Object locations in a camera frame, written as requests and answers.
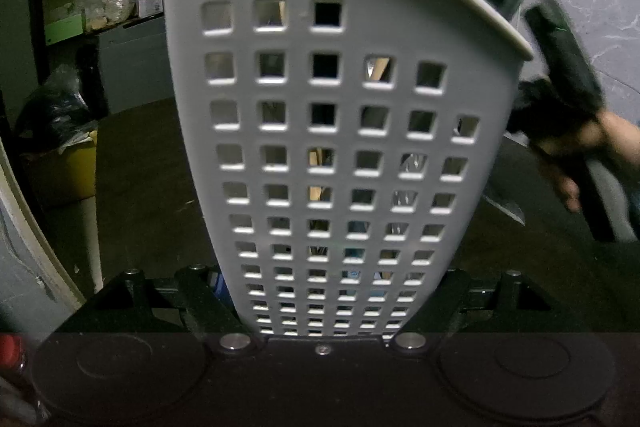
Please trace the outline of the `black handled scissors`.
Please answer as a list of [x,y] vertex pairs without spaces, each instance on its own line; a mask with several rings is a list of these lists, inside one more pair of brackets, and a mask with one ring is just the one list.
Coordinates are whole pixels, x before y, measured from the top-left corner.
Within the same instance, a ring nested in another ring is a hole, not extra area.
[[597,75],[559,0],[536,0],[523,18],[546,71],[520,83],[506,130],[524,135],[537,158],[536,143],[576,134],[604,109],[604,98]]

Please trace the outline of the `white perforated utensil basket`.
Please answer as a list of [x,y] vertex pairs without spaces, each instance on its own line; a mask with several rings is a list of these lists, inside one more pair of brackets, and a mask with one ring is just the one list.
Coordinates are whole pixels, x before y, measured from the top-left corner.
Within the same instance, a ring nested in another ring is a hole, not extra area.
[[[390,338],[480,200],[528,42],[484,0],[164,0],[186,153],[252,331]],[[367,221],[368,238],[347,238]],[[345,277],[348,246],[366,250]]]

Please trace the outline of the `yellow bin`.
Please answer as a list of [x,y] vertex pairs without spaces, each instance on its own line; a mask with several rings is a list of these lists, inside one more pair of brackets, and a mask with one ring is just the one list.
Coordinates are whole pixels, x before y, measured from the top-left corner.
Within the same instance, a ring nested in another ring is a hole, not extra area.
[[97,148],[98,130],[91,130],[74,135],[58,149],[65,183],[79,199],[96,196]]

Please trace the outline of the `red bottle cap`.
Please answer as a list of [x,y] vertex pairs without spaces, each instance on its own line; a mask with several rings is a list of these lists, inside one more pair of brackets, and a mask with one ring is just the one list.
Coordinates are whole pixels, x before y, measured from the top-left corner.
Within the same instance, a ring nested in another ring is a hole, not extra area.
[[0,335],[0,366],[4,371],[21,372],[26,362],[23,339],[19,335]]

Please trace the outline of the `grey cabinet box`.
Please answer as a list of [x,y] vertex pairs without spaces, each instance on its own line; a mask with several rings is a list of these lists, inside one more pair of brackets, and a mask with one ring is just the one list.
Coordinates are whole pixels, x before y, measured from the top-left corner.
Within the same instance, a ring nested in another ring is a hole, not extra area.
[[111,114],[174,96],[163,15],[102,32],[98,49]]

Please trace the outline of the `green box on shelf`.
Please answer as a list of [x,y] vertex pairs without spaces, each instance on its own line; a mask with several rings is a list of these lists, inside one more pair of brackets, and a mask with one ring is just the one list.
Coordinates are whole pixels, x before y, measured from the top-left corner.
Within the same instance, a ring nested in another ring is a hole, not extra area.
[[44,26],[46,45],[50,46],[81,35],[85,31],[85,15],[78,13]]

